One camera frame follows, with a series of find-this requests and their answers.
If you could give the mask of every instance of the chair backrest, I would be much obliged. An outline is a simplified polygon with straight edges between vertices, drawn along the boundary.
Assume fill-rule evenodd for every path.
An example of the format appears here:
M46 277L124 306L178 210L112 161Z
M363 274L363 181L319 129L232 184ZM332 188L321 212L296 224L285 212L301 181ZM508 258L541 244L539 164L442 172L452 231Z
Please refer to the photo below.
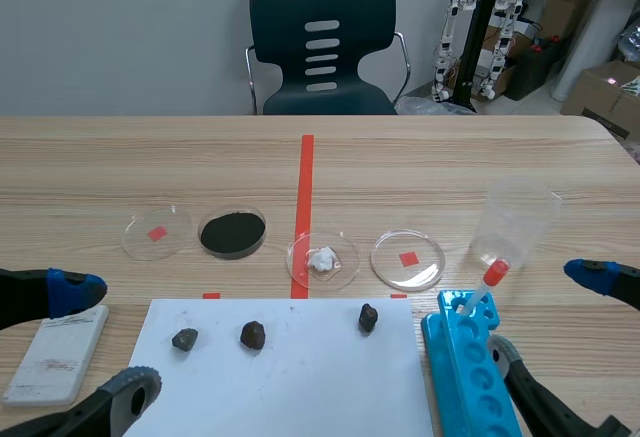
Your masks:
M359 80L358 62L389 47L396 24L396 0L250 0L250 12L256 57L280 66L283 88Z

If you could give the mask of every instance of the blue tube rack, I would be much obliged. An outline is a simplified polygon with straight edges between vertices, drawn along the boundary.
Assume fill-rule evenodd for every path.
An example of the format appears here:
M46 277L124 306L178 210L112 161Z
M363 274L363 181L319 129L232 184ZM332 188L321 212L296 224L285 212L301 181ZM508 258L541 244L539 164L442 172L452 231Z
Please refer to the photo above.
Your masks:
M491 294L468 317L456 313L473 291L443 290L439 314L422 319L445 437L522 437L511 398L487 350L500 325Z

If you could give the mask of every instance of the white cotton ball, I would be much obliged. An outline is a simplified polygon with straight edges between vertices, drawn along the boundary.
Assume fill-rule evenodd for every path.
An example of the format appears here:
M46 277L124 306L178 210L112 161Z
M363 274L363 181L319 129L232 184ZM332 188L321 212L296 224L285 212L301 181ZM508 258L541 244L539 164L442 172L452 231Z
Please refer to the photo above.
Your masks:
M338 259L331 247L324 247L316 250L309 259L309 267L313 267L318 272L326 272L333 269L334 262Z

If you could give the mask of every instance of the dark rock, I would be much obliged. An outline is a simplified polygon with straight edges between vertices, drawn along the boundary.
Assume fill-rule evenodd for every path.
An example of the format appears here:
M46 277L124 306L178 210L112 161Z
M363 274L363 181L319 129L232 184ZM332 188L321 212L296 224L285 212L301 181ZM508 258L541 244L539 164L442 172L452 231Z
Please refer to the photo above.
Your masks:
M196 329L182 329L174 335L171 343L176 349L189 352L193 349L196 340L198 340L198 331Z
M244 324L242 334L240 335L240 342L250 349L262 350L264 340L264 327L261 323L254 320L253 322Z
M371 332L378 321L378 311L369 304L364 304L360 311L360 327L365 332Z

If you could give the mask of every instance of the petri dish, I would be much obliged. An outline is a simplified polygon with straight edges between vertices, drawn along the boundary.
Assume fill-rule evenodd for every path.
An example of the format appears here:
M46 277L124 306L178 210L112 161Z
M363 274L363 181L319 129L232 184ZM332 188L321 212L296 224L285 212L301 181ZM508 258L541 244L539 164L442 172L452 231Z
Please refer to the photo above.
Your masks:
M160 260L175 254L191 238L191 217L170 205L131 217L122 248L135 260Z
M267 235L267 221L250 206L222 207L207 214L198 227L198 239L208 254L238 260L260 248Z
M333 267L326 271L310 267L310 259L325 247L329 247L335 254ZM297 264L304 265L302 271L294 269L294 255L303 259L302 264ZM305 232L287 249L287 269L293 280L309 290L340 290L353 282L358 275L360 254L357 246L344 232Z
M417 292L435 285L444 271L444 252L438 243L417 230L391 230L371 249L376 275L399 290Z

